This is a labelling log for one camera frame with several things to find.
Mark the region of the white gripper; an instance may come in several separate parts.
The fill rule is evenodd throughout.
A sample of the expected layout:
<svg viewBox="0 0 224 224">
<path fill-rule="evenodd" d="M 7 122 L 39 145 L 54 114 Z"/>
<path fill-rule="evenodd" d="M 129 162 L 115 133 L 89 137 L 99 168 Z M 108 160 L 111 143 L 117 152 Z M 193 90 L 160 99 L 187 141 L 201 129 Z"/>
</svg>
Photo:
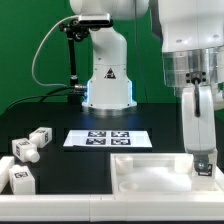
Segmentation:
<svg viewBox="0 0 224 224">
<path fill-rule="evenodd" d="M 185 151 L 194 154 L 194 168 L 208 172 L 206 154 L 216 149 L 216 131 L 211 88 L 195 82 L 182 92 L 182 127 Z"/>
</svg>

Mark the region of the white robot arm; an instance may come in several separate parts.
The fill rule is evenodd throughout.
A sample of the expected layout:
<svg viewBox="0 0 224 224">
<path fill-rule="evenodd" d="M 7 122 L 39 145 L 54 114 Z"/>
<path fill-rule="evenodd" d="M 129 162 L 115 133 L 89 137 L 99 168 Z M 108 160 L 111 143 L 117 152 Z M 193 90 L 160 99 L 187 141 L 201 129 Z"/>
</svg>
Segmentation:
<svg viewBox="0 0 224 224">
<path fill-rule="evenodd" d="M 162 37 L 165 83 L 182 97 L 185 151 L 207 172 L 216 150 L 213 90 L 224 81 L 224 0 L 69 0 L 75 25 L 90 33 L 93 74 L 82 103 L 95 111 L 124 110 L 133 100 L 126 74 L 127 41 L 114 20 L 151 13 Z"/>
</svg>

